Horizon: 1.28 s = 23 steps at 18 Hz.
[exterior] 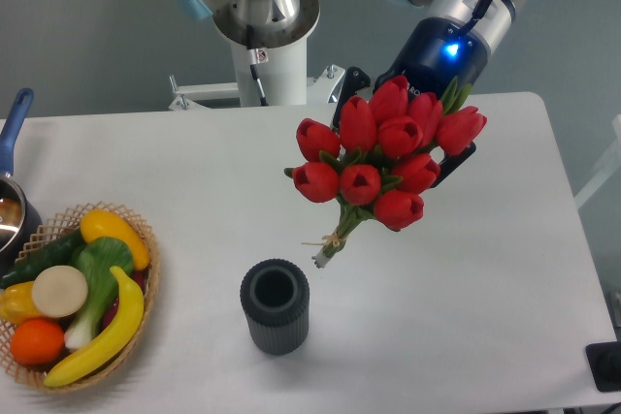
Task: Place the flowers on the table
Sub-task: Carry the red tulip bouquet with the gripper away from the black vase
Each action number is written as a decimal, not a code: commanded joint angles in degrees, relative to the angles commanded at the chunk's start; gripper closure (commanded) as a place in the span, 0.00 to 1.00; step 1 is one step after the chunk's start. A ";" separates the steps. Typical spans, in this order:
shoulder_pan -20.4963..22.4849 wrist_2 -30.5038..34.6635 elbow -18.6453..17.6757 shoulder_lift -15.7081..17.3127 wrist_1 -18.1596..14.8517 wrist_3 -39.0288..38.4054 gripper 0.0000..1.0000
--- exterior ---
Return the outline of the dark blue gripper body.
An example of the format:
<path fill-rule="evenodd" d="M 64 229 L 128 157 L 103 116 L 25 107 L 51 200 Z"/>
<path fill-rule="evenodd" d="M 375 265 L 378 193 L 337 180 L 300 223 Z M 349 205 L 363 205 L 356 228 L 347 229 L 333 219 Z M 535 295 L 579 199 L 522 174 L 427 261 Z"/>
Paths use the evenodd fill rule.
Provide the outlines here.
<path fill-rule="evenodd" d="M 452 80 L 473 84 L 490 53 L 471 32 L 451 21 L 430 17 L 418 23 L 388 70 L 375 82 L 379 90 L 398 75 L 406 77 L 409 92 L 433 92 L 440 97 Z"/>

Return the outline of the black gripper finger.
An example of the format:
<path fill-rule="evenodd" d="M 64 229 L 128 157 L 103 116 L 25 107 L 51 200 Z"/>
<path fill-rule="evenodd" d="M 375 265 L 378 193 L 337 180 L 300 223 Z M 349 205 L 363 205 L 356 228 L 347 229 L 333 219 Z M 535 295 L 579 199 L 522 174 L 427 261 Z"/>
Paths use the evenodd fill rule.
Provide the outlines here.
<path fill-rule="evenodd" d="M 440 185 L 463 163 L 465 163 L 475 152 L 476 144 L 475 142 L 472 142 L 458 155 L 448 155 L 447 153 L 445 153 L 443 159 L 439 163 L 440 172 L 431 187 L 435 188 Z"/>
<path fill-rule="evenodd" d="M 351 97 L 355 96 L 357 91 L 368 88 L 370 84 L 370 77 L 359 67 L 351 66 L 346 69 L 340 96 L 331 121 L 332 129 L 340 128 L 341 112 L 344 104 Z"/>

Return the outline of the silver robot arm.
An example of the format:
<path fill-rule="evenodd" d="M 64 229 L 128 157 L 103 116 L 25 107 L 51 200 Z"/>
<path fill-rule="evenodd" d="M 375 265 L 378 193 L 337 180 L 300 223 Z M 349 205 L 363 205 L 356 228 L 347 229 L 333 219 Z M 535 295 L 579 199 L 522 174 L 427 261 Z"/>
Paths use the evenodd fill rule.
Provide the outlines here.
<path fill-rule="evenodd" d="M 176 0 L 196 20 L 211 18 L 229 43 L 245 107 L 304 105 L 342 99 L 405 76 L 412 92 L 443 94 L 452 81 L 480 76 L 527 0 L 390 0 L 425 7 L 388 70 L 371 80 L 358 68 L 307 76 L 307 39 L 319 20 L 318 0 Z"/>

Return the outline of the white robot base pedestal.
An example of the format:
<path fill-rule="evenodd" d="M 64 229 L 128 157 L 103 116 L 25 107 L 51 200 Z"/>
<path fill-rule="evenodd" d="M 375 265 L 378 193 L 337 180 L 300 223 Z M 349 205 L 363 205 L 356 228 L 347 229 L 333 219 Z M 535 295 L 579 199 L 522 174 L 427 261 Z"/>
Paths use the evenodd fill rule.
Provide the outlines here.
<path fill-rule="evenodd" d="M 248 49 L 230 43 L 239 100 L 244 107 L 307 102 L 307 40 L 279 48 Z"/>

